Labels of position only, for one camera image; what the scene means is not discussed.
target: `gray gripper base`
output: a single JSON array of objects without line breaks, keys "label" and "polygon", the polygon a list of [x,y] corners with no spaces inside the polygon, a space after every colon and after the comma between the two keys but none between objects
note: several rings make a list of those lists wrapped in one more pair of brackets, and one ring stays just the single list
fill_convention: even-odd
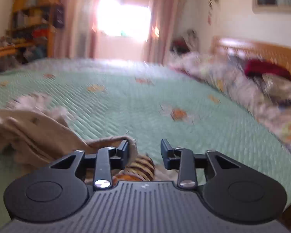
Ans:
[{"label": "gray gripper base", "polygon": [[14,219],[0,231],[0,233],[12,232],[288,233],[290,231],[278,221],[259,225],[241,225],[224,221],[207,210],[195,193],[179,190],[171,181],[120,181],[113,189],[95,192],[85,207],[69,218],[47,224],[32,224]]}]

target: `brown cloth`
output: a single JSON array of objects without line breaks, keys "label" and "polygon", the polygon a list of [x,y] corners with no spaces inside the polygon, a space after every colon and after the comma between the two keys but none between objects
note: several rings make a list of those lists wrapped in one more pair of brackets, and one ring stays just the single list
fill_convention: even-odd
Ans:
[{"label": "brown cloth", "polygon": [[0,109],[0,152],[9,144],[16,150],[15,161],[35,168],[75,150],[86,154],[100,148],[117,147],[122,140],[129,142],[130,164],[137,156],[135,141],[129,136],[114,136],[83,141],[68,128],[65,108],[47,110],[51,98],[41,93],[21,96]]}]

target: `bed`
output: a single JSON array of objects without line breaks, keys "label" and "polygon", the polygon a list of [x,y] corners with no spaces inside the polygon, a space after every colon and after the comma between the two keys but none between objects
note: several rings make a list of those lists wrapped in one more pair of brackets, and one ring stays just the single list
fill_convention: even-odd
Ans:
[{"label": "bed", "polygon": [[[291,72],[288,48],[217,37],[211,51],[260,54]],[[66,107],[82,139],[128,134],[155,163],[162,163],[162,138],[195,153],[215,149],[279,181],[291,204],[291,153],[246,109],[205,83],[157,64],[106,60],[44,59],[0,74],[0,108],[31,92],[51,95],[50,107]],[[8,221],[3,191],[19,175],[11,152],[0,155],[0,227]],[[198,181],[205,181],[201,172]]]}]

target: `striped stuffed toy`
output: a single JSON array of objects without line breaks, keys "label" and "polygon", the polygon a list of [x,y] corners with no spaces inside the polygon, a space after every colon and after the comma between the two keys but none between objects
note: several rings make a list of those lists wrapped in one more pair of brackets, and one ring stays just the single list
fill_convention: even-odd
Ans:
[{"label": "striped stuffed toy", "polygon": [[138,155],[136,159],[124,170],[113,177],[113,185],[119,180],[126,181],[152,181],[154,179],[154,163],[149,156]]}]

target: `wooden bed frame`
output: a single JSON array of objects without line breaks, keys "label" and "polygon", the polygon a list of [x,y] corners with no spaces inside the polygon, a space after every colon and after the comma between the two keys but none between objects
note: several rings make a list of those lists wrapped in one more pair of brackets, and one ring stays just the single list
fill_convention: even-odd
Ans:
[{"label": "wooden bed frame", "polygon": [[[235,54],[240,57],[261,57],[285,67],[291,73],[291,48],[253,40],[214,37],[210,49],[213,54]],[[283,212],[281,221],[291,229],[291,205]]]}]

